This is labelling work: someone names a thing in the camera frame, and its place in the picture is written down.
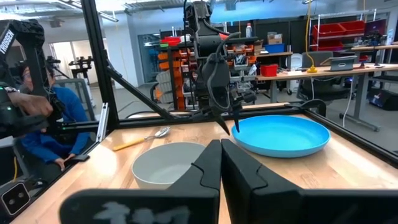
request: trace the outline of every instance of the yellow handle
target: yellow handle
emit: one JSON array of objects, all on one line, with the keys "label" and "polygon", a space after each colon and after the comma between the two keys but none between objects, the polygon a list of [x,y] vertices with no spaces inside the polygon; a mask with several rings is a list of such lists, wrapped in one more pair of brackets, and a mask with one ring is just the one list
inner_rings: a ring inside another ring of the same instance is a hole
[{"label": "yellow handle", "polygon": [[128,142],[128,143],[125,143],[125,144],[122,144],[122,145],[115,146],[115,147],[113,147],[113,151],[116,152],[116,151],[118,151],[120,149],[124,149],[125,147],[133,146],[133,145],[141,143],[143,141],[145,141],[145,138],[139,138],[139,139],[136,139],[134,141],[131,141],[131,142]]}]

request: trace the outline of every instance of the spoon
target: spoon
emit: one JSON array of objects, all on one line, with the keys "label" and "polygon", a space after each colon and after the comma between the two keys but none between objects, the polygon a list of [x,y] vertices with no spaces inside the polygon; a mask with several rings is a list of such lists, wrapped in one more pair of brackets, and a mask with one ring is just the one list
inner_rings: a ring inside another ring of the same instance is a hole
[{"label": "spoon", "polygon": [[135,139],[135,140],[133,140],[131,142],[128,142],[128,143],[125,143],[125,144],[122,144],[122,145],[119,145],[119,146],[115,146],[115,147],[113,147],[113,151],[116,152],[116,151],[118,151],[120,149],[124,149],[125,147],[129,147],[129,146],[133,146],[135,144],[139,144],[139,143],[144,142],[144,141],[146,141],[148,139],[161,138],[161,137],[165,136],[167,133],[169,133],[170,129],[171,129],[171,127],[162,128],[161,130],[157,131],[154,136],[147,136],[147,137],[144,137],[144,138]]}]

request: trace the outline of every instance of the blue box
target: blue box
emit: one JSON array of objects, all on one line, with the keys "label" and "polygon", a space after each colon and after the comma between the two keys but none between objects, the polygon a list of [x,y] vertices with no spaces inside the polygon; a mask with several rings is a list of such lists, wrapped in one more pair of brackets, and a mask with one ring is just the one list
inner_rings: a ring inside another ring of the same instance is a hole
[{"label": "blue box", "polygon": [[285,44],[267,44],[264,47],[270,54],[285,52]]}]

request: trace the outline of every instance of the ceiling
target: ceiling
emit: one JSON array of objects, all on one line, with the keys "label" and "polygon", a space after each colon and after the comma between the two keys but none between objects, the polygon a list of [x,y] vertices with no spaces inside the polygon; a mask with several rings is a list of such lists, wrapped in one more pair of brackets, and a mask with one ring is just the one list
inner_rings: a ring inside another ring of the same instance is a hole
[{"label": "ceiling", "polygon": [[[211,3],[235,3],[255,0],[207,0]],[[317,0],[333,3],[344,0]],[[136,12],[149,9],[181,7],[183,0],[96,0],[97,10],[111,15],[113,12]],[[66,17],[81,17],[81,9],[71,7],[59,0],[0,0],[0,19],[54,20]]]}]

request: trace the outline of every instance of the blue plate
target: blue plate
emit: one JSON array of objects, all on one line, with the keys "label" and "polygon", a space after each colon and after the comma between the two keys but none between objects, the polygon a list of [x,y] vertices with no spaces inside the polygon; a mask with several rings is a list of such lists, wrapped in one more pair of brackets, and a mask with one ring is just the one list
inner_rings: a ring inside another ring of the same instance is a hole
[{"label": "blue plate", "polygon": [[323,149],[330,139],[324,126],[295,116],[257,116],[239,122],[240,133],[232,127],[236,142],[263,156],[293,158]]}]

